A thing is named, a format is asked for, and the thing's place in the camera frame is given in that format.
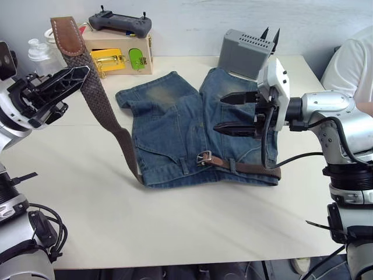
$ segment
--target denim shorts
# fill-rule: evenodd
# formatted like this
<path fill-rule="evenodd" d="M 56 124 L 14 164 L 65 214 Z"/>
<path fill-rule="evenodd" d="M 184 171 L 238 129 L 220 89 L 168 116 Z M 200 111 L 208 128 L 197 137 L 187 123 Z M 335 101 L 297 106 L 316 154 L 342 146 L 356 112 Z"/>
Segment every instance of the denim shorts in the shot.
<path fill-rule="evenodd" d="M 254 104 L 231 105 L 220 98 L 231 92 L 255 91 L 255 82 L 236 78 L 221 68 L 211 69 L 199 92 L 176 72 L 152 82 L 121 90 L 116 99 L 133 112 L 132 139 L 144 185 L 172 188 L 221 180 L 263 186 L 277 178 L 237 172 L 235 163 L 261 163 L 261 142 L 231 137 L 213 127 L 225 121 L 252 124 Z M 232 168 L 198 166 L 202 151 L 230 162 Z M 268 135 L 268 163 L 276 162 L 277 133 Z"/>

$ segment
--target white shirt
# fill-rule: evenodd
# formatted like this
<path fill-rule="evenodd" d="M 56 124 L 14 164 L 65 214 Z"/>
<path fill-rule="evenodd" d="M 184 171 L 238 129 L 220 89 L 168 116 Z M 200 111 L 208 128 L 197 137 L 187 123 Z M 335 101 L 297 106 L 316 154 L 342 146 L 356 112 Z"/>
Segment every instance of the white shirt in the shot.
<path fill-rule="evenodd" d="M 373 26 L 348 39 L 334 54 L 321 79 L 325 89 L 373 102 Z"/>

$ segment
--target black connector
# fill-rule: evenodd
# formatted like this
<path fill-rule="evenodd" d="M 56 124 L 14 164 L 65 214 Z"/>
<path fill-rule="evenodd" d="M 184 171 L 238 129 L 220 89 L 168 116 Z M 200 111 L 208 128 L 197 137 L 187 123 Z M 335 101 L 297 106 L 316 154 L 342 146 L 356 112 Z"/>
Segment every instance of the black connector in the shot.
<path fill-rule="evenodd" d="M 51 252 L 50 252 L 50 254 L 49 254 L 49 260 L 50 260 L 52 263 L 54 263 L 54 262 L 57 260 L 57 258 L 59 258 L 60 256 L 62 256 L 62 253 L 59 253 L 59 252 L 57 252 L 57 251 L 52 251 L 52 250 L 51 250 Z"/>
<path fill-rule="evenodd" d="M 308 123 L 303 121 L 291 120 L 289 122 L 290 131 L 306 131 L 308 130 Z"/>
<path fill-rule="evenodd" d="M 49 248 L 56 243 L 57 232 L 41 211 L 30 211 L 29 221 L 35 231 L 35 235 L 39 238 L 45 248 Z"/>
<path fill-rule="evenodd" d="M 300 97 L 291 97 L 289 100 L 289 105 L 286 109 L 285 120 L 302 120 L 302 98 Z"/>

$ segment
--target green latch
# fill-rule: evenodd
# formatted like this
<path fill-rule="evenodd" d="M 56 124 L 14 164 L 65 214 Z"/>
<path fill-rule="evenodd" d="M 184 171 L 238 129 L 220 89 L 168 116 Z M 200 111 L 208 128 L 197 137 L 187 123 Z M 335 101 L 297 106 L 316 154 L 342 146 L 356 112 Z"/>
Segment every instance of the green latch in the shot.
<path fill-rule="evenodd" d="M 134 70 L 144 69 L 145 64 L 147 64 L 146 58 L 143 57 L 141 50 L 138 48 L 131 48 L 129 50 L 129 59 Z"/>

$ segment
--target yellow panel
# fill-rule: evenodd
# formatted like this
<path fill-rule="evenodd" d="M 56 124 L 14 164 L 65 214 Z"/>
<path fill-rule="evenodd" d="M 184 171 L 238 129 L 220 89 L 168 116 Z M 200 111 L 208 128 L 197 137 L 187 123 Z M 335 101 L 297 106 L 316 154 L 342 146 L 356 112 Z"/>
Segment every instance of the yellow panel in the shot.
<path fill-rule="evenodd" d="M 113 71 L 125 68 L 125 57 L 119 48 L 109 48 L 106 50 L 91 51 L 90 55 L 101 76 L 105 77 L 106 71 Z"/>

